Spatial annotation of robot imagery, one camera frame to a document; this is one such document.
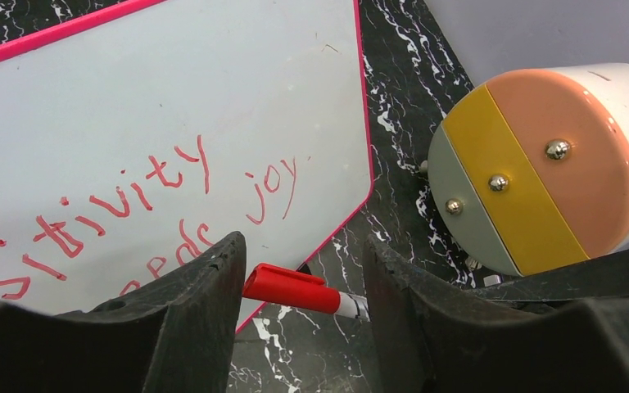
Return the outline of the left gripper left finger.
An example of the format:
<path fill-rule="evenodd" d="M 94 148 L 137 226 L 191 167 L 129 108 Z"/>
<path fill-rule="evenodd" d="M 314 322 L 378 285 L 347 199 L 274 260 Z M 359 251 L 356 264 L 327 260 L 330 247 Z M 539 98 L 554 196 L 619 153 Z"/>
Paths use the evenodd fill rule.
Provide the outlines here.
<path fill-rule="evenodd" d="M 0 392 L 225 391 L 246 262 L 232 232 L 87 313 L 0 302 Z"/>

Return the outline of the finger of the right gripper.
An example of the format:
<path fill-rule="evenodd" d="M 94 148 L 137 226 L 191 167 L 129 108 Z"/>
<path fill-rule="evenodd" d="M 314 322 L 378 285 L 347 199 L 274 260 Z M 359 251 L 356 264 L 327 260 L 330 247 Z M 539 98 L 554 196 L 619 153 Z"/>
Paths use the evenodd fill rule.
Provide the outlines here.
<path fill-rule="evenodd" d="M 468 293 L 534 314 L 581 299 L 629 297 L 629 250 Z"/>

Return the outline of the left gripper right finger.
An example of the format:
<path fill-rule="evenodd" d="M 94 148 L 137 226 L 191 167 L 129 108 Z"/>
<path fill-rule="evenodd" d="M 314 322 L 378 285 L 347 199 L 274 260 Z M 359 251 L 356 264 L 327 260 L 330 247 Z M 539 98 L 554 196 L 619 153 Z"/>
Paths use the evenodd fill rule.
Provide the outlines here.
<path fill-rule="evenodd" d="M 363 266 L 386 392 L 629 392 L 629 297 L 512 309 L 376 238 Z"/>

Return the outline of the red whiteboard marker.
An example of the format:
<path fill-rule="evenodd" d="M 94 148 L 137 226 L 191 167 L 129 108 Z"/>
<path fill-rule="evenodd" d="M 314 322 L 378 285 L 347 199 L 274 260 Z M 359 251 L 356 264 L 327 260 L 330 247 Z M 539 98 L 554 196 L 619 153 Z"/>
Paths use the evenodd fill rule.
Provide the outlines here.
<path fill-rule="evenodd" d="M 336 315 L 369 322 L 369 307 L 367 299 L 347 292 L 339 292 L 339 306 Z"/>

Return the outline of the red marker cap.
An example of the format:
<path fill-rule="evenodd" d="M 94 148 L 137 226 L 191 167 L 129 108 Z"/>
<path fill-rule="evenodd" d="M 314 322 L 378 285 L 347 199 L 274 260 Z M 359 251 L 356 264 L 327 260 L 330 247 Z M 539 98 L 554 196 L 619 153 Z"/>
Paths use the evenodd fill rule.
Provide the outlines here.
<path fill-rule="evenodd" d="M 334 314 L 341 304 L 339 291 L 326 287 L 322 278 L 266 263 L 252 270 L 242 296 L 326 314 Z"/>

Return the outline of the pink framed whiteboard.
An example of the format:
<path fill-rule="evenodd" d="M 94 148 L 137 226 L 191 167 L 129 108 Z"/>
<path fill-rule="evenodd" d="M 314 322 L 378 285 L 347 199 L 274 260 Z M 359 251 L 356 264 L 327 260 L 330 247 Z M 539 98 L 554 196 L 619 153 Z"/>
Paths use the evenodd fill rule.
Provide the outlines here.
<path fill-rule="evenodd" d="M 356 1 L 127 1 L 0 44 L 0 300 L 89 310 L 240 231 L 295 269 L 372 192 Z"/>

